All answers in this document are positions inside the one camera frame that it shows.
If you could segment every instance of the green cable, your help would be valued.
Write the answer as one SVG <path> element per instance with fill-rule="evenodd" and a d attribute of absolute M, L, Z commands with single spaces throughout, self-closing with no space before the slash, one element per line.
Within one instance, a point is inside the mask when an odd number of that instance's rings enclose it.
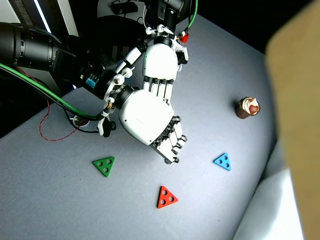
<path fill-rule="evenodd" d="M 197 11 L 198 11 L 198 0 L 195 0 L 194 14 L 191 19 L 191 22 L 188 25 L 188 28 L 191 28 L 192 24 L 194 23 L 196 16 L 197 16 Z"/>
<path fill-rule="evenodd" d="M 37 89 L 41 89 L 42 91 L 46 92 L 48 95 L 50 95 L 52 98 L 54 98 L 55 100 L 59 101 L 60 103 L 62 103 L 65 107 L 67 107 L 68 109 L 74 111 L 75 113 L 79 114 L 79 115 L 83 115 L 87 118 L 96 118 L 96 116 L 92 116 L 92 115 L 88 115 L 78 109 L 76 109 L 74 106 L 70 105 L 69 103 L 67 103 L 65 100 L 63 100 L 62 98 L 58 97 L 57 95 L 55 95 L 52 91 L 48 90 L 45 86 L 37 83 L 36 81 L 28 78 L 27 76 L 23 75 L 22 73 L 12 69 L 9 66 L 6 66 L 4 64 L 2 64 L 0 62 L 0 67 L 8 70 L 9 72 L 11 72 L 13 75 L 19 76 L 21 78 L 23 78 L 24 80 L 28 81 L 30 84 L 34 85 Z"/>

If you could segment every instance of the blue label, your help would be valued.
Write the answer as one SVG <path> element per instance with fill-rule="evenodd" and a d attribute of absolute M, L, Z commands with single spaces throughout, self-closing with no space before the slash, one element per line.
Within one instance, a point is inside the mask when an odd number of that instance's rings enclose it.
<path fill-rule="evenodd" d="M 87 78 L 87 80 L 85 81 L 85 83 L 87 85 L 89 85 L 91 88 L 95 88 L 96 86 L 96 82 L 95 81 L 92 81 L 89 77 Z"/>

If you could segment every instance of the red wire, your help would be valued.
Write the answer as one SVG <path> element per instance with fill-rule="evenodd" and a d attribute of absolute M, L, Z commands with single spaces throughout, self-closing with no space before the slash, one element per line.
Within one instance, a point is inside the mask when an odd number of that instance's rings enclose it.
<path fill-rule="evenodd" d="M 23 71 L 19 66 L 18 66 L 18 69 L 20 71 L 22 71 L 25 75 L 27 75 L 27 77 L 33 79 L 34 81 L 36 81 L 38 83 L 38 81 L 31 77 L 27 72 Z M 43 119 L 41 120 L 40 124 L 39 124 L 39 132 L 40 132 L 40 135 L 41 137 L 43 137 L 45 140 L 47 140 L 48 142 L 57 142 L 57 141 L 61 141 L 63 139 L 66 139 L 67 137 L 69 137 L 70 135 L 74 134 L 78 128 L 80 128 L 80 126 L 78 126 L 76 129 L 74 129 L 72 132 L 70 132 L 68 135 L 64 136 L 64 137 L 61 137 L 61 138 L 58 138 L 58 139 L 50 139 L 50 138 L 47 138 L 44 136 L 43 132 L 42 132 L 42 124 L 44 123 L 44 121 L 47 119 L 47 117 L 49 116 L 49 114 L 51 113 L 51 106 L 50 106 L 50 103 L 48 101 L 48 98 L 45 97 L 45 100 L 46 100 L 46 103 L 47 103 L 47 106 L 48 106 L 48 112 L 46 113 L 46 115 L 43 117 Z"/>

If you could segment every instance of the blue triangle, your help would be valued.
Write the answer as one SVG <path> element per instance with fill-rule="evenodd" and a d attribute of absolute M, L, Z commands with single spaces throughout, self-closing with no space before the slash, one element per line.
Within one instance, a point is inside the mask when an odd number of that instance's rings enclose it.
<path fill-rule="evenodd" d="M 230 165 L 228 153 L 223 154 L 213 162 L 219 165 L 220 167 L 227 169 L 228 171 L 231 171 L 231 165 Z"/>

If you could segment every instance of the green triangle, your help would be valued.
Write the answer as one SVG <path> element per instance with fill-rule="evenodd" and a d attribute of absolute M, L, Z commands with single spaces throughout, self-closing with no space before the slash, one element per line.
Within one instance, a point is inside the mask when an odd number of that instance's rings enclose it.
<path fill-rule="evenodd" d="M 93 162 L 93 164 L 107 178 L 111 172 L 114 162 L 115 162 L 115 157 L 111 156 L 111 157 L 103 158 L 100 160 L 96 160 Z"/>

